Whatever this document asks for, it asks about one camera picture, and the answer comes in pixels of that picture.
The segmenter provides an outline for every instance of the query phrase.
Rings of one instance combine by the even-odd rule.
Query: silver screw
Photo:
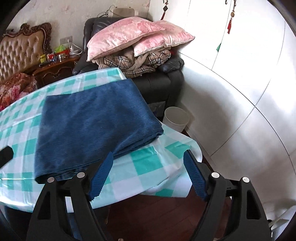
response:
[[[77,174],[77,177],[78,178],[83,178],[85,176],[85,173],[84,172],[80,172]]]
[[[50,178],[47,179],[48,183],[52,183],[53,181],[54,181],[54,177],[50,177]]]
[[[250,179],[247,178],[247,177],[243,177],[242,180],[243,180],[245,183],[249,183],[249,182],[250,182]]]
[[[219,173],[217,173],[217,172],[212,172],[212,177],[213,177],[213,178],[218,178],[219,176],[220,176]]]

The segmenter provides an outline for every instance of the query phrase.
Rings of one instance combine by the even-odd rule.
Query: wall socket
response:
[[[68,43],[68,40],[70,42],[72,42],[73,37],[72,36],[68,36],[68,37],[62,38],[62,39],[59,40],[59,43],[60,43],[60,45],[67,44]]]

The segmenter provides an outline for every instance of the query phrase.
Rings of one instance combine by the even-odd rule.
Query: red tassel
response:
[[[229,21],[229,24],[228,24],[228,27],[227,27],[227,29],[228,29],[228,34],[230,34],[230,30],[231,30],[231,22],[232,22],[232,18],[230,19],[230,21]]]
[[[163,12],[163,16],[161,17],[161,20],[163,20],[164,17],[165,17],[165,12]]]

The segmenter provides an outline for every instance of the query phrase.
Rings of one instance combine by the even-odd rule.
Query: wooden nightstand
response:
[[[80,59],[79,55],[66,57],[65,59],[51,62],[48,65],[37,68],[33,76],[37,80],[38,87],[49,85],[53,82],[72,76],[72,70]]]

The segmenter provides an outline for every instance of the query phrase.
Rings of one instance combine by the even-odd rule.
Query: blue gripper pad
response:
[[[94,200],[100,195],[100,192],[106,182],[109,172],[113,166],[113,154],[109,152],[106,159],[99,166],[98,171],[91,179],[91,188],[89,191],[89,200]]]
[[[200,170],[196,166],[188,150],[184,152],[183,162],[191,179],[195,193],[197,194],[197,196],[200,196],[205,201],[208,196],[206,192],[206,181],[202,176]]]

